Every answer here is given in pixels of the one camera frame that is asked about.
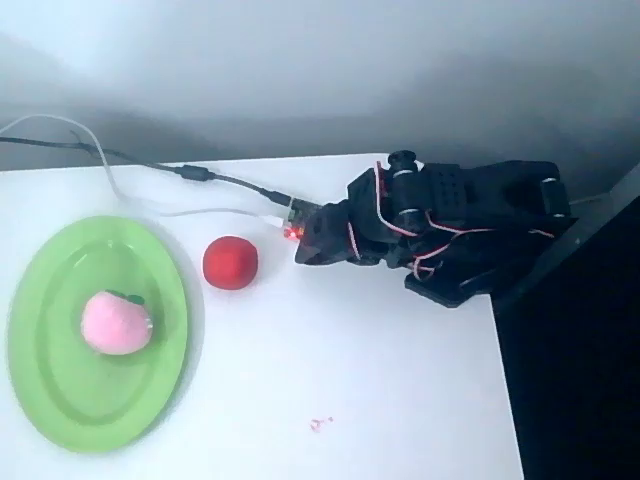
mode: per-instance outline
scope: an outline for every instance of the connector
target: connector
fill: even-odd
[[[185,180],[193,180],[195,182],[208,182],[216,178],[216,174],[211,170],[197,165],[182,165],[181,167],[176,167],[174,172]]]

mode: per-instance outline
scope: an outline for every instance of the white cable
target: white cable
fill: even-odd
[[[102,145],[100,145],[100,141],[98,140],[98,137],[96,137],[96,135],[89,129],[89,127],[81,124],[80,122],[76,122],[75,120],[72,120],[66,117],[61,117],[59,115],[50,115],[47,113],[34,113],[31,115],[25,115],[24,117],[20,117],[17,120],[14,120],[13,122],[11,122],[9,125],[0,128],[0,135],[12,129],[19,123],[22,123],[25,120],[29,120],[31,118],[48,118],[51,120],[58,120],[61,122],[69,123],[71,125],[74,125],[82,129],[87,135],[89,135],[89,137],[91,137],[91,140],[95,144],[96,149],[98,150],[98,154],[100,155],[100,160],[102,160],[102,165],[104,166],[105,173],[107,174],[107,180],[109,181],[111,190],[113,191],[114,195],[118,200],[120,200],[122,203],[130,207],[137,208],[139,210],[142,210],[143,212],[151,213],[153,215],[158,215],[160,217],[182,217],[186,215],[197,215],[201,213],[234,213],[238,215],[245,215],[249,217],[258,218],[270,225],[274,225],[279,228],[282,227],[282,225],[284,224],[284,219],[276,217],[274,215],[260,215],[258,213],[249,212],[246,210],[239,210],[235,208],[203,208],[203,209],[197,209],[197,210],[185,210],[181,212],[161,212],[151,207],[145,206],[144,203],[149,202],[149,200],[132,197],[130,195],[125,194],[122,190],[120,190],[120,187],[118,187],[118,184],[116,183],[113,173],[111,172],[111,167],[107,162],[107,158],[104,152],[102,151]]]
[[[376,164],[373,166],[373,173],[376,177],[376,212],[378,214],[378,218],[380,219],[380,222],[382,222],[383,225],[386,225],[388,228],[390,228],[394,232],[402,233],[403,235],[406,235],[408,237],[417,237],[418,236],[417,233],[413,233],[413,232],[410,232],[409,230],[404,230],[400,227],[396,227],[394,224],[387,222],[382,217],[382,212],[380,211],[380,172],[379,170],[380,170],[380,162],[376,162]]]

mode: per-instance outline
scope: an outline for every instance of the oval plate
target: oval plate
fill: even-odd
[[[94,352],[82,310],[100,290],[139,295],[153,336],[139,352]],[[173,392],[187,347],[184,287],[169,252],[142,225],[91,217],[53,236],[27,267],[8,331],[11,382],[27,417],[49,440],[104,452],[142,434]]]

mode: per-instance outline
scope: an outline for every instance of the wall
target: wall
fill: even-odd
[[[0,119],[73,115],[157,160],[416,150],[556,161],[573,197],[640,152],[634,0],[22,0]],[[41,121],[16,130],[70,140]],[[0,145],[0,167],[95,162]]]

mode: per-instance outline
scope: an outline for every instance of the red clay ball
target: red clay ball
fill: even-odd
[[[223,290],[240,290],[258,273],[258,251],[240,237],[220,237],[207,247],[202,258],[205,280]]]

